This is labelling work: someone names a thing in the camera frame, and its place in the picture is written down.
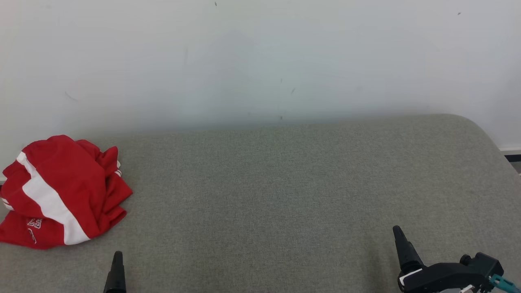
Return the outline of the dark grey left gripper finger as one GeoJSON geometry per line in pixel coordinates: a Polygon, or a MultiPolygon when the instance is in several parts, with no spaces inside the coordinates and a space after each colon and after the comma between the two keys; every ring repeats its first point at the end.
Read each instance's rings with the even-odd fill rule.
{"type": "Polygon", "coordinates": [[[103,293],[126,293],[123,253],[116,251],[112,258],[103,293]]]}

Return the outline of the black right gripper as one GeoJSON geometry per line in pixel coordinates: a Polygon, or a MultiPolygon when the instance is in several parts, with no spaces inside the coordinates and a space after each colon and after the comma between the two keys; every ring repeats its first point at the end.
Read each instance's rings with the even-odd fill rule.
{"type": "Polygon", "coordinates": [[[402,293],[439,293],[469,285],[479,288],[484,275],[460,263],[437,263],[424,267],[414,246],[408,241],[400,226],[393,226],[396,252],[401,272],[409,272],[398,278],[402,293]]]}

